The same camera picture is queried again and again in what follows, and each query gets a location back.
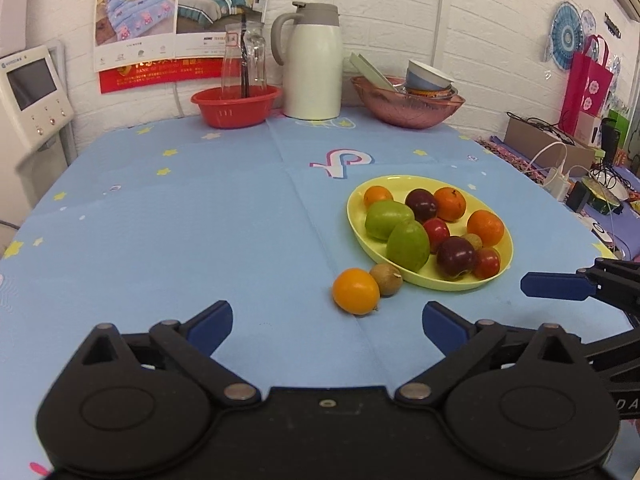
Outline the red cherry tomato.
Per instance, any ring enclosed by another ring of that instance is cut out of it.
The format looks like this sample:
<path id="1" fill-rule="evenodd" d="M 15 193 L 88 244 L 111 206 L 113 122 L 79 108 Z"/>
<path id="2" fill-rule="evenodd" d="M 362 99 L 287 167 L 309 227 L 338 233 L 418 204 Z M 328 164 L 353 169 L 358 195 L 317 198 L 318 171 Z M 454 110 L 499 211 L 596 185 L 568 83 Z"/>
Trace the red cherry tomato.
<path id="1" fill-rule="evenodd" d="M 488 280 L 496 276 L 501 269 L 499 253 L 493 247 L 477 249 L 474 255 L 473 275 L 478 280 Z"/>
<path id="2" fill-rule="evenodd" d="M 441 218 L 431 218 L 423 223 L 428 240 L 430 241 L 430 252 L 435 255 L 439 246 L 451 236 L 448 224 Z"/>

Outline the dark red plum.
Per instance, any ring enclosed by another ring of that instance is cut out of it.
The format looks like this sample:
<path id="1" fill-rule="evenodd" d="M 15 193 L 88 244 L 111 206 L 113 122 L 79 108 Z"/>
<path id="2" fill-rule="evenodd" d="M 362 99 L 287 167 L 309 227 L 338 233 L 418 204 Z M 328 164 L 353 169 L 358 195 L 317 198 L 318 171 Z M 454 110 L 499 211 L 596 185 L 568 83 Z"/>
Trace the dark red plum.
<path id="1" fill-rule="evenodd" d="M 440 244 L 436 262 L 445 278 L 460 278 L 473 270 L 475 249 L 464 237 L 450 236 Z"/>
<path id="2" fill-rule="evenodd" d="M 405 205 L 412 210 L 414 218 L 421 224 L 437 217 L 435 197 L 424 188 L 415 188 L 410 191 L 405 198 Z"/>

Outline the tan longan fruit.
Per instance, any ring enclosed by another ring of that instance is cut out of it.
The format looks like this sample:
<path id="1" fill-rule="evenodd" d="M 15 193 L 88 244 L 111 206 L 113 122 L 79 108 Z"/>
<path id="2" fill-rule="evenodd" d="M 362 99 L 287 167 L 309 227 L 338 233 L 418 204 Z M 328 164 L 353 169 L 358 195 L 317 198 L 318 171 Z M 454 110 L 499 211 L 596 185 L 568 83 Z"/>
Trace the tan longan fruit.
<path id="1" fill-rule="evenodd" d="M 472 245 L 474 250 L 479 250 L 484 246 L 482 239 L 474 233 L 466 233 L 463 238 Z"/>

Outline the large green fruit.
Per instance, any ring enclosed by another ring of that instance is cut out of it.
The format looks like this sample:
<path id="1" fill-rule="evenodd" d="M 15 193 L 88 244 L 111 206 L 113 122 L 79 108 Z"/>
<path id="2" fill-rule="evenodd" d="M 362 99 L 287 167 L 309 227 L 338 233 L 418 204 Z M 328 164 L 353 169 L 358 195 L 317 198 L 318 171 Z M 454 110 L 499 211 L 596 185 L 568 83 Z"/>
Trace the large green fruit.
<path id="1" fill-rule="evenodd" d="M 431 243 L 421 223 L 408 220 L 398 223 L 386 244 L 386 258 L 396 266 L 418 272 L 431 255 Z"/>

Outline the small green fruit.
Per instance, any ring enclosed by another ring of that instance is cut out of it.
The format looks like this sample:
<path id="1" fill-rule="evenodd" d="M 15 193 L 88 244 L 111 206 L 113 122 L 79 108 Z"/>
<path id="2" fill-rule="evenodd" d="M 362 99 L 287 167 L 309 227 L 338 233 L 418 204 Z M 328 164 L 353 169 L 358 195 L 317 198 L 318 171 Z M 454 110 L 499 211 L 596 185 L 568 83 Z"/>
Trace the small green fruit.
<path id="1" fill-rule="evenodd" d="M 364 229 L 370 237 L 386 242 L 398 223 L 413 219 L 414 213 L 407 205 L 396 200 L 380 200 L 369 207 Z"/>

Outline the brown kiwi fruit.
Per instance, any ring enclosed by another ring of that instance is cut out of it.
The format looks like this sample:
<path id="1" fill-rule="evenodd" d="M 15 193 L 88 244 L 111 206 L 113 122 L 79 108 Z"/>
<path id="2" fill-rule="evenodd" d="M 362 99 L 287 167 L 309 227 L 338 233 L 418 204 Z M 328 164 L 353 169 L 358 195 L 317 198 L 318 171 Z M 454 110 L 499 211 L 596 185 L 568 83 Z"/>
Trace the brown kiwi fruit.
<path id="1" fill-rule="evenodd" d="M 382 297 L 394 296 L 399 292 L 402 284 L 404 284 L 401 273 L 396 266 L 392 264 L 377 263 L 375 266 L 372 266 L 369 274 L 375 280 L 375 283 L 378 284 L 378 290 Z"/>

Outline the white power adapter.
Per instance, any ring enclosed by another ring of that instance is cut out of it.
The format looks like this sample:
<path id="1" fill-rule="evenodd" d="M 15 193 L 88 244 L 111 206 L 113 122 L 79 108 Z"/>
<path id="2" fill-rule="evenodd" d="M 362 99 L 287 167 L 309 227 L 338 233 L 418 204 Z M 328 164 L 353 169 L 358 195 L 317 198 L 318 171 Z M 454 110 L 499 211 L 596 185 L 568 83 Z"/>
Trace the white power adapter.
<path id="1" fill-rule="evenodd" d="M 551 168 L 542 182 L 542 188 L 558 202 L 564 202 L 570 189 L 570 180 L 560 168 Z"/>

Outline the large orange mandarin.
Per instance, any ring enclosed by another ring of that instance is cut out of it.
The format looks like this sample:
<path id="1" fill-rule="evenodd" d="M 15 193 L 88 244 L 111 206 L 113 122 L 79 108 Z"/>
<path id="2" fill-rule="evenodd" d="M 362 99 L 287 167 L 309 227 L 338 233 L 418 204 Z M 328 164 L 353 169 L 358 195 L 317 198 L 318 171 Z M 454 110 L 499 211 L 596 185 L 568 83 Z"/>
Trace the large orange mandarin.
<path id="1" fill-rule="evenodd" d="M 506 228 L 502 220 L 493 212 L 477 210 L 469 216 L 466 230 L 477 235 L 484 246 L 495 246 L 502 240 Z"/>

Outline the orange fruit on cloth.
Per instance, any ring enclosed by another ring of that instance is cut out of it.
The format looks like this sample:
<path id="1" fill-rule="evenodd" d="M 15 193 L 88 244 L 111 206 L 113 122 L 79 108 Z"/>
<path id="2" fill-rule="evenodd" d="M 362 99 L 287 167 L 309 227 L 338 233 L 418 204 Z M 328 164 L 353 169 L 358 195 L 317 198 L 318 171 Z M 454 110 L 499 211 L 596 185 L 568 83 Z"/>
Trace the orange fruit on cloth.
<path id="1" fill-rule="evenodd" d="M 378 307 L 380 289 L 372 276 L 361 269 L 343 271 L 332 285 L 337 307 L 353 315 L 367 315 Z"/>

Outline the orange mandarin with stem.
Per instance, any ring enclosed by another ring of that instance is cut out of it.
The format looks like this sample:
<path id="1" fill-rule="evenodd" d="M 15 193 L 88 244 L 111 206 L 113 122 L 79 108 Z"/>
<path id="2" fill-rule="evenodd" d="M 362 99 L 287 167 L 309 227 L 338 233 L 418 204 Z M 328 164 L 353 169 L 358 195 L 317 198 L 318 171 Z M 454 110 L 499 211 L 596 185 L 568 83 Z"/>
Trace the orange mandarin with stem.
<path id="1" fill-rule="evenodd" d="M 439 188 L 434 193 L 437 217 L 446 222 L 456 222 L 460 220 L 466 211 L 466 200 L 464 195 L 451 186 Z"/>

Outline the cardboard box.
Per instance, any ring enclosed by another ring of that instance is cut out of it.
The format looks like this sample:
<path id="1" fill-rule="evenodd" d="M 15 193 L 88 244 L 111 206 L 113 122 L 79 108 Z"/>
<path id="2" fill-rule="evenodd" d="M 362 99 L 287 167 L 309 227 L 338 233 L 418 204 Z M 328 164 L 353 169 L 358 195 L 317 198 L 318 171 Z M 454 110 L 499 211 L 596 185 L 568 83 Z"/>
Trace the cardboard box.
<path id="1" fill-rule="evenodd" d="M 559 167 L 572 176 L 582 176 L 594 162 L 594 149 L 562 132 L 538 128 L 520 118 L 510 117 L 503 143 L 540 168 Z"/>

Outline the yellow plastic plate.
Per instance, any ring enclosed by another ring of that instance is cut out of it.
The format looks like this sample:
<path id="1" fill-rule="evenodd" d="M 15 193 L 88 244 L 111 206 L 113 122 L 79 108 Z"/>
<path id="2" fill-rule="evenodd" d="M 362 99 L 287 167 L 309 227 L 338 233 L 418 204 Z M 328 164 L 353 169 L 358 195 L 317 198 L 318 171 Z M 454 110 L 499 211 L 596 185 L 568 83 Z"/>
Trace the yellow plastic plate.
<path id="1" fill-rule="evenodd" d="M 363 196 L 368 188 L 375 185 L 387 188 L 398 202 L 402 202 L 406 198 L 406 195 L 414 188 L 425 188 L 427 191 L 435 192 L 445 186 L 453 188 L 454 185 L 433 178 L 412 176 L 411 174 L 389 174 L 388 176 L 376 177 L 364 181 L 354 188 L 346 203 L 347 219 L 352 228 L 352 232 L 354 232 L 356 240 L 362 250 L 375 263 L 390 263 L 390 260 L 386 258 L 386 243 L 370 237 L 364 227 L 367 208 L 364 206 Z M 458 188 L 458 191 L 466 200 L 466 211 L 461 219 L 448 223 L 452 235 L 463 235 L 466 233 L 466 222 L 473 212 L 477 210 L 494 212 L 469 191 L 462 190 L 462 188 Z M 501 268 L 495 276 L 486 278 L 486 280 L 479 280 L 472 273 L 463 275 L 462 278 L 457 278 L 456 280 L 448 280 L 448 278 L 445 278 L 438 270 L 435 255 L 431 255 L 427 263 L 424 264 L 418 273 L 406 269 L 400 269 L 400 273 L 406 282 L 416 286 L 440 290 L 441 292 L 465 292 L 466 290 L 479 288 L 480 286 L 488 284 L 510 268 L 514 254 L 514 244 L 508 228 L 504 228 L 503 237 L 495 246 L 495 250 L 500 256 Z"/>

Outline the blue patterned tablecloth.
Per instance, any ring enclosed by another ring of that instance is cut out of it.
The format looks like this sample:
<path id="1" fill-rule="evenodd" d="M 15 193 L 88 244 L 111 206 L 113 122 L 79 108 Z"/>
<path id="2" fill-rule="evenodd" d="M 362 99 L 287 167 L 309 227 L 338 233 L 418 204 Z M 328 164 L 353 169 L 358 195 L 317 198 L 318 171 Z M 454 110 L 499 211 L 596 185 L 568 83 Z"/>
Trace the blue patterned tablecloth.
<path id="1" fill-rule="evenodd" d="M 369 269 L 346 217 L 352 191 L 389 174 L 433 178 L 479 198 L 514 243 L 486 286 L 406 285 L 373 314 L 335 307 L 334 278 Z M 216 359 L 262 389 L 396 388 L 438 361 L 422 332 L 436 300 L 471 321 L 561 324 L 585 341 L 623 333 L 596 300 L 529 298 L 530 271 L 572 272 L 599 255 L 563 205 L 453 128 L 404 130 L 359 108 L 322 125 L 273 117 L 217 131 L 199 117 L 109 132 L 68 168 L 1 263 L 1 474 L 30 479 L 47 460 L 37 408 L 90 330 L 141 333 L 218 300 L 234 312 Z"/>

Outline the small orange kumquat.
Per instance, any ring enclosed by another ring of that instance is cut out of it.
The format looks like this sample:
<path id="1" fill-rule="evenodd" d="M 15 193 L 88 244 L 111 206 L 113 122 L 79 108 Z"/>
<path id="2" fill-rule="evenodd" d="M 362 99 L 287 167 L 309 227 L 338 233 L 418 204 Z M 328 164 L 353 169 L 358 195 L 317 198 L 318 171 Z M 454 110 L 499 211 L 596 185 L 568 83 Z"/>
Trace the small orange kumquat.
<path id="1" fill-rule="evenodd" d="M 363 194 L 363 205 L 369 209 L 373 204 L 383 200 L 393 200 L 393 194 L 388 188 L 382 185 L 372 185 Z"/>

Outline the pink gift bag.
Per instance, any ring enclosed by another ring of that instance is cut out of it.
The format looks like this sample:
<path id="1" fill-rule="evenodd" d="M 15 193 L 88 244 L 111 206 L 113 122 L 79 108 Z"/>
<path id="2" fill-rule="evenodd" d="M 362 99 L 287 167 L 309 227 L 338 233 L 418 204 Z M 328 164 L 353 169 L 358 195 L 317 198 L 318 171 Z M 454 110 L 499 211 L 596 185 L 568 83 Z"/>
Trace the pink gift bag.
<path id="1" fill-rule="evenodd" d="M 585 47 L 573 55 L 558 127 L 574 136 L 579 114 L 600 114 L 613 73 L 606 68 L 608 44 L 601 35 L 587 38 Z"/>

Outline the pink glass bowl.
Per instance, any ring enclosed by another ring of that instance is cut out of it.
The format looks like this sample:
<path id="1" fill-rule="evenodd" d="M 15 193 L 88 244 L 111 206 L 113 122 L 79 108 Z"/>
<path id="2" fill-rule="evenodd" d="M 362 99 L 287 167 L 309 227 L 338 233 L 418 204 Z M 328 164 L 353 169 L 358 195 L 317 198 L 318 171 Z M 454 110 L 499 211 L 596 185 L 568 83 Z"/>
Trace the pink glass bowl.
<path id="1" fill-rule="evenodd" d="M 381 122 L 414 130 L 438 126 L 451 117 L 465 99 L 455 93 L 449 99 L 432 99 L 375 87 L 363 76 L 352 77 L 363 106 Z"/>

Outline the red plastic basket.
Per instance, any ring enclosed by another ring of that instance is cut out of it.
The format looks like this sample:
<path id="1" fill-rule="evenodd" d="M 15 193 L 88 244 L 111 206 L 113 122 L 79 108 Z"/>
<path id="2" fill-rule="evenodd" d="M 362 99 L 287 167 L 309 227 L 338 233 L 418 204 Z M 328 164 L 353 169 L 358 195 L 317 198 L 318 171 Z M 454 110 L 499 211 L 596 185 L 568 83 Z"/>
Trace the red plastic basket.
<path id="1" fill-rule="evenodd" d="M 194 93 L 191 102 L 200 109 L 201 116 L 209 127 L 239 129 L 264 122 L 281 93 L 280 88 L 267 86 L 248 98 L 228 98 L 219 87 Z"/>

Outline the blue round fan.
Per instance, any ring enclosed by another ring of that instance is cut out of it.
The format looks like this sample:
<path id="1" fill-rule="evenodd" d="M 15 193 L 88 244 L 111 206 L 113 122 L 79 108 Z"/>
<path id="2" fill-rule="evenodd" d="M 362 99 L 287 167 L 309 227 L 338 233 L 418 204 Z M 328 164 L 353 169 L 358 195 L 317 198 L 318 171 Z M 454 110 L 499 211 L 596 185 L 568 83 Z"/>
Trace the blue round fan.
<path id="1" fill-rule="evenodd" d="M 559 70 L 569 70 L 576 52 L 585 41 L 582 17 L 573 3 L 564 1 L 556 8 L 547 40 L 546 58 Z"/>

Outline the white blue ceramic bowl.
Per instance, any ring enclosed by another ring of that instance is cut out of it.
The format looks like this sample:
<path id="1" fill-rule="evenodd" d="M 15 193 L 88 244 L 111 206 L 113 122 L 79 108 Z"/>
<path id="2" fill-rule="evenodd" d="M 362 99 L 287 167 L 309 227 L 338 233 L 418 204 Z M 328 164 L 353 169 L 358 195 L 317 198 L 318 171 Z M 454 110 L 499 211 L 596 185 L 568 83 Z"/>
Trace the white blue ceramic bowl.
<path id="1" fill-rule="evenodd" d="M 405 88 L 421 94 L 444 92 L 452 89 L 454 80 L 437 68 L 410 60 L 406 70 Z"/>

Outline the white machine with screen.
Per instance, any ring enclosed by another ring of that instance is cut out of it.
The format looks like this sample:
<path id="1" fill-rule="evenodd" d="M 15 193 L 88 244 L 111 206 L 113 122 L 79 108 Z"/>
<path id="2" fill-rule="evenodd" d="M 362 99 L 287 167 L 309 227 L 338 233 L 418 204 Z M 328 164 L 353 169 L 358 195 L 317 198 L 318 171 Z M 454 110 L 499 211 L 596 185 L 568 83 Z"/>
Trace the white machine with screen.
<path id="1" fill-rule="evenodd" d="M 74 118 L 45 46 L 1 60 L 1 219 L 20 224 L 67 167 L 61 130 Z"/>

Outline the clear glass jar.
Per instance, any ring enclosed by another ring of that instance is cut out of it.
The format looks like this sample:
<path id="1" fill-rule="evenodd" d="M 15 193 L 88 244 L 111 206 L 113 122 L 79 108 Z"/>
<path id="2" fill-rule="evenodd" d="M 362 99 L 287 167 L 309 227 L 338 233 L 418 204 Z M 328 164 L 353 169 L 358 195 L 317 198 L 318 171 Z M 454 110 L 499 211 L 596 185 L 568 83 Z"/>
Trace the clear glass jar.
<path id="1" fill-rule="evenodd" d="M 242 14 L 241 21 L 226 26 L 221 69 L 224 99 L 247 99 L 266 91 L 266 51 L 262 23 Z"/>

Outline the white thermos jug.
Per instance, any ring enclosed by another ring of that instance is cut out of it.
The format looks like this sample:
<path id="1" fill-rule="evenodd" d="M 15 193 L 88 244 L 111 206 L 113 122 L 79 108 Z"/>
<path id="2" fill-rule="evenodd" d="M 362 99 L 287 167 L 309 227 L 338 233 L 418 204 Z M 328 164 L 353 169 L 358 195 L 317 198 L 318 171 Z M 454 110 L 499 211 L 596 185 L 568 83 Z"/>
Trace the white thermos jug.
<path id="1" fill-rule="evenodd" d="M 340 14 L 329 3 L 295 1 L 271 27 L 271 53 L 283 68 L 283 114 L 328 120 L 341 111 L 343 41 Z"/>

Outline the green white plate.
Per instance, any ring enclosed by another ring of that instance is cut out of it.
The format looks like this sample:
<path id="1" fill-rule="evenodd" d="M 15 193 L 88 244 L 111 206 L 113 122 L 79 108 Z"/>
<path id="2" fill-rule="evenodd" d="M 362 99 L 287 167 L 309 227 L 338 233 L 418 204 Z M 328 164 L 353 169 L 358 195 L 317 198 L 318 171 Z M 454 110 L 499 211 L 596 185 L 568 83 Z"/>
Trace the green white plate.
<path id="1" fill-rule="evenodd" d="M 395 92 L 397 88 L 364 56 L 356 52 L 352 52 L 349 61 L 358 70 L 361 76 L 367 79 L 376 88 Z"/>

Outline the bedding wall calendar poster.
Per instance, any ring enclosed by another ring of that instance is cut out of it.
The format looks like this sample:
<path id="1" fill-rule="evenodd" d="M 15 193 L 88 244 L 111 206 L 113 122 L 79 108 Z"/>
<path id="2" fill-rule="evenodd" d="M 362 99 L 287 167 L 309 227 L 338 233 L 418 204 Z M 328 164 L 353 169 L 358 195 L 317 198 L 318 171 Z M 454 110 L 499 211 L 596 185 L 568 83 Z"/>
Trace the bedding wall calendar poster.
<path id="1" fill-rule="evenodd" d="M 227 29 L 260 22 L 267 0 L 96 0 L 101 93 L 217 78 Z"/>

